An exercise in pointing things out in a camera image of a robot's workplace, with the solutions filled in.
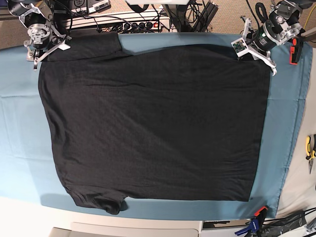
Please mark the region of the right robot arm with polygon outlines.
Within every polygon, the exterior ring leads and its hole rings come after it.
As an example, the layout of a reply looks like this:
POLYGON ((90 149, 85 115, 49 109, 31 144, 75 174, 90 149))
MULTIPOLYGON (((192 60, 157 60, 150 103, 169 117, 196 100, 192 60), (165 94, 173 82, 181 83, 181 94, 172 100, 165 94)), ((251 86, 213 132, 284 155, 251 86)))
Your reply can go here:
POLYGON ((72 39, 69 30, 59 30, 55 19, 58 13, 55 5, 64 5, 57 0, 8 0, 8 11, 19 19, 27 29, 29 39, 24 41, 27 48, 27 61, 33 62, 36 71, 38 65, 55 50, 70 49, 72 39))

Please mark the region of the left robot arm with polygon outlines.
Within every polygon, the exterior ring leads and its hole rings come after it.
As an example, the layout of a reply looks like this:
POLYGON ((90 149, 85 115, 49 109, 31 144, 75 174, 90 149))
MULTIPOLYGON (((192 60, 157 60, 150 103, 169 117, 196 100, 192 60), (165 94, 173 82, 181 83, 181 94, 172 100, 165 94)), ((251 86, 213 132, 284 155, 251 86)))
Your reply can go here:
POLYGON ((304 29, 299 23, 302 6, 301 3, 291 0, 281 0, 278 3, 272 1, 270 13, 267 13, 263 3, 256 3, 255 11, 252 10, 251 13, 257 29, 252 27, 250 18, 241 16, 244 21, 241 38, 231 42, 237 58, 240 60, 251 55, 254 60, 262 60, 275 75, 277 64, 271 58, 271 50, 289 41, 289 64, 297 65, 304 46, 301 36, 304 29))

